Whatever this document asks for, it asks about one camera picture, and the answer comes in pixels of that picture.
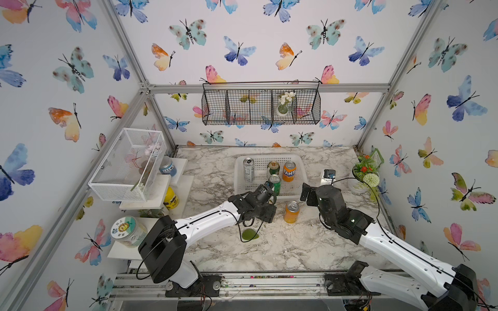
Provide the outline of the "green drink can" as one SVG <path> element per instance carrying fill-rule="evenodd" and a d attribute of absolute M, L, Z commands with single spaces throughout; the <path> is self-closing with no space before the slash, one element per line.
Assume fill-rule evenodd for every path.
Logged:
<path fill-rule="evenodd" d="M 274 195 L 279 196 L 281 191 L 281 178 L 277 174 L 272 174 L 268 179 L 268 182 L 272 184 Z"/>

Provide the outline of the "orange juice can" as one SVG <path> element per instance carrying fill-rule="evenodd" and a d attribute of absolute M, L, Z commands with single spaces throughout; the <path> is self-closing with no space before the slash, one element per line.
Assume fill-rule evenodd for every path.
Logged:
<path fill-rule="evenodd" d="M 285 206 L 284 221 L 288 224 L 294 224 L 300 213 L 300 207 L 296 201 L 289 201 Z"/>

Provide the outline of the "silver tall drink can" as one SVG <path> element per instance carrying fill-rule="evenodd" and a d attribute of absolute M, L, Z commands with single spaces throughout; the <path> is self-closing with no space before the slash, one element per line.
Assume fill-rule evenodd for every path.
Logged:
<path fill-rule="evenodd" d="M 254 181 L 255 163 L 252 158 L 245 158 L 243 161 L 243 172 L 246 183 Z"/>

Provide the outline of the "orange Fanta can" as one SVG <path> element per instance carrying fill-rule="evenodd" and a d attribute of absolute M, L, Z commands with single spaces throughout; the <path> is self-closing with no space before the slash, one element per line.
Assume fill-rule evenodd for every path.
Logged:
<path fill-rule="evenodd" d="M 283 167 L 282 180 L 285 182 L 292 182 L 296 174 L 296 163 L 287 161 Z"/>

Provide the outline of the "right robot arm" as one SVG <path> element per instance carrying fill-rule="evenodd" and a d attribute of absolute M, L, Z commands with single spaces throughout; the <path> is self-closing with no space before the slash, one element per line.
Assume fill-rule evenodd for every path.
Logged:
<path fill-rule="evenodd" d="M 301 200 L 319 209 L 326 229 L 382 255 L 407 273 L 403 277 L 357 261 L 346 276 L 350 288 L 387 295 L 420 310 L 476 310 L 485 303 L 471 268 L 452 266 L 406 243 L 364 212 L 347 207 L 341 190 L 332 184 L 303 184 Z"/>

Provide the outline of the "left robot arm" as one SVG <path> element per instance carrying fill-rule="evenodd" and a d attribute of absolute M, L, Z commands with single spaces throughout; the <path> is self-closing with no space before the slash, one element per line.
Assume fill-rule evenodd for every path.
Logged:
<path fill-rule="evenodd" d="M 138 247 L 141 265 L 153 283 L 172 281 L 189 288 L 200 278 L 192 263 L 184 260 L 185 251 L 194 243 L 224 228 L 258 219 L 271 223 L 276 206 L 269 203 L 274 184 L 267 181 L 253 192 L 236 194 L 217 207 L 188 218 L 173 220 L 164 216 L 156 221 Z"/>

